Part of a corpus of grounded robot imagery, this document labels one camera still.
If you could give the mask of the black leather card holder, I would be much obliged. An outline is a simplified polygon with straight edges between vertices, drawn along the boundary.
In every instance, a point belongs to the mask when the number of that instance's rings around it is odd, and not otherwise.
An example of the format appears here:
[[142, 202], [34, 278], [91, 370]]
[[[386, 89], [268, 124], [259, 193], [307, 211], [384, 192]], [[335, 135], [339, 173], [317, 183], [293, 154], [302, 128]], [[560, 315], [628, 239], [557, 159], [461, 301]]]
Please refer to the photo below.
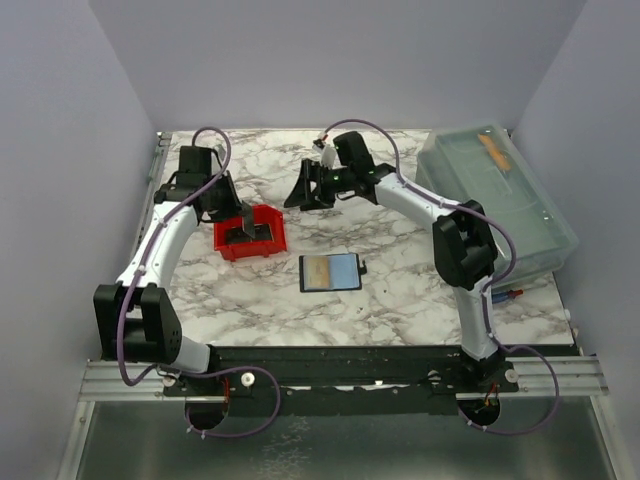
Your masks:
[[[330, 264], [331, 286], [328, 290], [305, 290], [303, 287], [303, 258], [305, 256], [327, 256]], [[341, 292], [362, 289], [362, 277], [368, 273], [367, 265], [356, 253], [328, 255], [301, 255], [299, 265], [299, 289], [301, 293]]]

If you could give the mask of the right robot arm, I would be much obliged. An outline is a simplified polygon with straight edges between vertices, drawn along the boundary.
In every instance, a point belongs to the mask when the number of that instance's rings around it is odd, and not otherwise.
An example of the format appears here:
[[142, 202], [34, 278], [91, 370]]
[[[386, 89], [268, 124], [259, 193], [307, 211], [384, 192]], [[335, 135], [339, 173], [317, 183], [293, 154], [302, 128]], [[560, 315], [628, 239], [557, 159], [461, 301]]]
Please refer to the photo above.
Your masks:
[[480, 392], [496, 380], [488, 359], [495, 356], [490, 282], [498, 250], [483, 207], [430, 192], [405, 179], [399, 169], [374, 162], [363, 136], [348, 131], [326, 143], [314, 140], [319, 161], [304, 159], [297, 181], [284, 202], [301, 211], [330, 209], [338, 196], [351, 193], [374, 205], [396, 211], [432, 234], [434, 264], [441, 279], [454, 289], [461, 325], [461, 349], [470, 358], [460, 367], [460, 379]]

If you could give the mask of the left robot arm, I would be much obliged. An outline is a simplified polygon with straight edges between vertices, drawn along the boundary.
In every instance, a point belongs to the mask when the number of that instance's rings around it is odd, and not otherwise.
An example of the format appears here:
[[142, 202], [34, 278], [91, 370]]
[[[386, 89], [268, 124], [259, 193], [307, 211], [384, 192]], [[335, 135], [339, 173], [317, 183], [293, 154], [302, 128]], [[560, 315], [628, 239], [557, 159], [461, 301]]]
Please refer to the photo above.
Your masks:
[[153, 196], [151, 221], [133, 259], [112, 284], [97, 287], [93, 304], [103, 356], [187, 372], [201, 395], [222, 380], [212, 346], [188, 338], [168, 289], [187, 240], [201, 223], [238, 216], [243, 208], [221, 146], [179, 150], [177, 170]]

